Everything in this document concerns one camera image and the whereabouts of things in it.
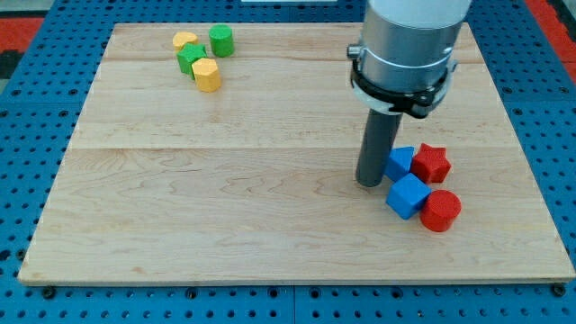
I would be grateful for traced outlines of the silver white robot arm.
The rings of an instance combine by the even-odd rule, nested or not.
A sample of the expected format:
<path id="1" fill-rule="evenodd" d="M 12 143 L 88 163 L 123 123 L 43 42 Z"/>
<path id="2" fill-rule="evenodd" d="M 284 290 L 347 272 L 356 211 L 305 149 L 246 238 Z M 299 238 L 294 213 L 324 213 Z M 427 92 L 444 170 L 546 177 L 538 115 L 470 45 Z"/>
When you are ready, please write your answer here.
<path id="1" fill-rule="evenodd" d="M 368 0 L 346 54 L 356 97 L 372 110 L 427 117 L 445 98 L 470 0 Z"/>

